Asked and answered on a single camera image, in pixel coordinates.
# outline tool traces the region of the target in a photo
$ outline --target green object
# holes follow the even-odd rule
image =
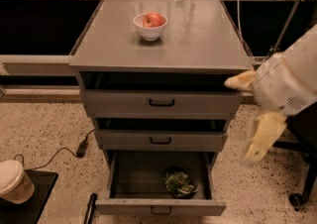
[[[166,189],[177,198],[189,197],[198,190],[197,185],[190,184],[188,174],[182,170],[172,170],[165,174]]]

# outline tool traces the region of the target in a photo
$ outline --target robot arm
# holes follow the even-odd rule
[[[284,53],[273,55],[257,70],[229,78],[225,85],[252,91],[264,109],[253,123],[245,153],[247,161],[258,162],[285,130],[287,116],[317,101],[317,25]]]

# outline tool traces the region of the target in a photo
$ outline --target speckled floor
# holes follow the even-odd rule
[[[93,126],[79,98],[5,96],[0,100],[0,162],[25,157],[25,168],[44,165],[60,147],[76,151]],[[255,105],[242,105],[229,129],[229,138],[213,169],[217,199],[227,201],[221,217],[100,216],[93,223],[203,223],[203,224],[312,224],[317,220],[317,186],[309,202],[297,209],[289,204],[290,192],[301,192],[307,164],[295,152],[272,149],[258,165],[246,168],[240,156],[246,124],[261,112]],[[285,137],[293,140],[286,132]],[[109,170],[93,135],[85,158],[60,152],[42,170],[59,174],[40,224],[82,223],[92,192],[105,196]]]

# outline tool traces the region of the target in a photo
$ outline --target black cable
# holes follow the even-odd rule
[[[87,133],[86,138],[80,142],[78,149],[76,151],[76,156],[79,158],[84,158],[86,154],[86,150],[88,148],[88,136],[91,134],[95,129],[92,129],[89,133]]]
[[[47,165],[49,165],[49,164],[52,162],[53,158],[54,158],[61,150],[68,150],[72,155],[74,155],[74,156],[77,158],[77,155],[74,154],[73,151],[70,150],[69,148],[60,148],[60,149],[58,149],[58,150],[56,151],[56,153],[51,157],[51,159],[49,160],[49,162],[48,162],[47,164],[45,164],[45,165],[43,165],[43,166],[40,166],[40,167],[37,167],[37,168],[28,168],[27,170],[35,170],[35,169],[40,169],[40,168],[46,167]]]
[[[24,156],[22,156],[21,154],[18,154],[14,157],[14,160],[16,159],[16,157],[21,157],[22,158],[22,166],[24,166]]]
[[[88,140],[89,135],[90,135],[94,130],[95,130],[95,129],[92,129],[90,132],[88,132],[88,133],[86,134],[85,139],[84,139],[82,142],[86,142],[86,141]],[[58,150],[56,151],[56,153],[51,157],[51,159],[50,159],[45,165],[40,166],[40,167],[36,167],[36,168],[27,168],[27,170],[35,170],[35,169],[40,169],[40,168],[44,168],[44,167],[48,166],[48,165],[52,162],[52,160],[54,159],[54,157],[55,157],[61,150],[67,150],[67,151],[69,151],[73,156],[75,156],[76,158],[80,159],[80,157],[79,157],[77,154],[75,154],[71,149],[69,149],[69,148],[60,148],[60,149],[58,149]],[[24,166],[24,156],[23,156],[22,154],[18,154],[18,155],[16,155],[16,156],[14,157],[14,160],[15,160],[17,157],[21,157],[21,158],[22,158],[22,166]]]

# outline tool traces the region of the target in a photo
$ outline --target drawer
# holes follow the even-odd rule
[[[224,86],[233,76],[230,73],[81,71],[79,74],[84,89],[235,92]]]
[[[221,152],[226,133],[97,130],[98,146],[108,150]]]
[[[199,186],[191,198],[177,199],[166,190],[162,178],[174,167]],[[115,152],[106,196],[96,201],[103,215],[220,216],[225,208],[213,196],[207,153],[195,152]]]
[[[242,97],[237,93],[137,92],[82,90],[92,117],[234,118]]]

